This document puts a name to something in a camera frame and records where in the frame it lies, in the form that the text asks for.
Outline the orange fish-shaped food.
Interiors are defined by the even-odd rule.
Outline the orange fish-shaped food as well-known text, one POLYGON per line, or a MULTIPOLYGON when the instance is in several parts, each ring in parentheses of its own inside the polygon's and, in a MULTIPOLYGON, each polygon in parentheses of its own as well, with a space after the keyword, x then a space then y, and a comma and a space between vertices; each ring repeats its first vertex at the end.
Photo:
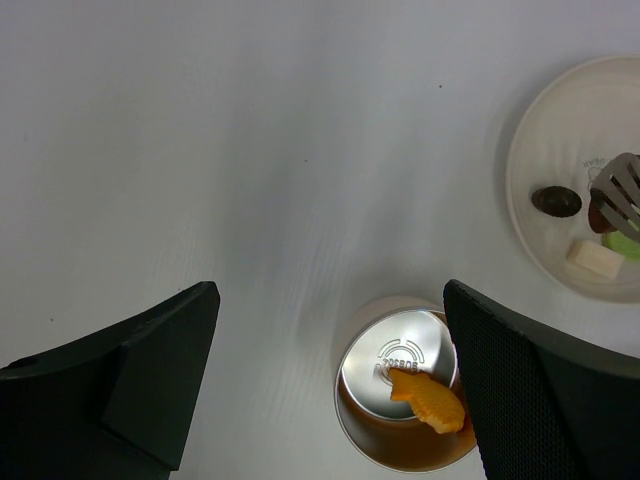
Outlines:
POLYGON ((457 433, 464 427, 466 412, 459 398, 427 373, 392 368, 390 399, 409 404, 414 416, 438 434, 457 433))

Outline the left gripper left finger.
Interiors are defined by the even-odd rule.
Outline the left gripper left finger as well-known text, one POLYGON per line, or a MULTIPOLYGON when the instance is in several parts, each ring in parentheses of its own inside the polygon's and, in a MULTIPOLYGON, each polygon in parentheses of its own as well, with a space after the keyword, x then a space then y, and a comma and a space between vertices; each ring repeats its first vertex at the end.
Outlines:
POLYGON ((220 307, 199 282, 1 370, 4 479, 167 479, 178 470, 220 307))

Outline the green round food piece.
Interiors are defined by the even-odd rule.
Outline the green round food piece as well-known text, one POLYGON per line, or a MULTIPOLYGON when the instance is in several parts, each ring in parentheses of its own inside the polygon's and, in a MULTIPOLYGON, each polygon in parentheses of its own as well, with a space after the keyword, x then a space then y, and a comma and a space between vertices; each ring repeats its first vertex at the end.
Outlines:
POLYGON ((603 245, 624 256, 629 261, 640 261, 640 244, 628 238, 620 231, 604 234, 603 245))

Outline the dark brown chocolate piece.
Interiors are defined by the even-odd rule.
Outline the dark brown chocolate piece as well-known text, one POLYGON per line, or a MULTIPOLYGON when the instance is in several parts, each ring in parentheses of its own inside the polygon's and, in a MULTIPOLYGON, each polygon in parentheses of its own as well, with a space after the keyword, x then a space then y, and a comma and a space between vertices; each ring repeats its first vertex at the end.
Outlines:
POLYGON ((582 209, 581 197, 563 186, 549 186, 536 190, 531 195, 531 203, 540 212, 555 218, 573 217, 582 209))

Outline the white cube food piece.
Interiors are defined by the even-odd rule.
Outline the white cube food piece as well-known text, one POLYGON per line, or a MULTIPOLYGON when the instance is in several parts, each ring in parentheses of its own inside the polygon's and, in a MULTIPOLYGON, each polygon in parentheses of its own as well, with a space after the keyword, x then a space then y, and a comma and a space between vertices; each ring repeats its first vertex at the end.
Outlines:
POLYGON ((616 279, 625 257, 590 240, 576 241, 567 260, 607 279, 616 279))

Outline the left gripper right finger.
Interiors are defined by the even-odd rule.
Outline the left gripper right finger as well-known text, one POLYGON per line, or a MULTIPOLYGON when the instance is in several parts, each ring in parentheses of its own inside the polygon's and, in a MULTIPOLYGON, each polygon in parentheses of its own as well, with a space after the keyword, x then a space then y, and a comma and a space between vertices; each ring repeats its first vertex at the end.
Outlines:
POLYGON ((636 479, 639 361, 458 280, 445 315, 489 479, 636 479))

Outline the metal serving tongs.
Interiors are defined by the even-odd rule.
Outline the metal serving tongs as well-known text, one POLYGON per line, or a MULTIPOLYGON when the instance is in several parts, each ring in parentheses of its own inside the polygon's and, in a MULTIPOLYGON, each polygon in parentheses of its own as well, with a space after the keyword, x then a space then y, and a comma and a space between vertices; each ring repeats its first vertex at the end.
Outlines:
POLYGON ((610 160, 590 189, 595 208, 623 235, 639 242, 639 156, 625 152, 610 160))

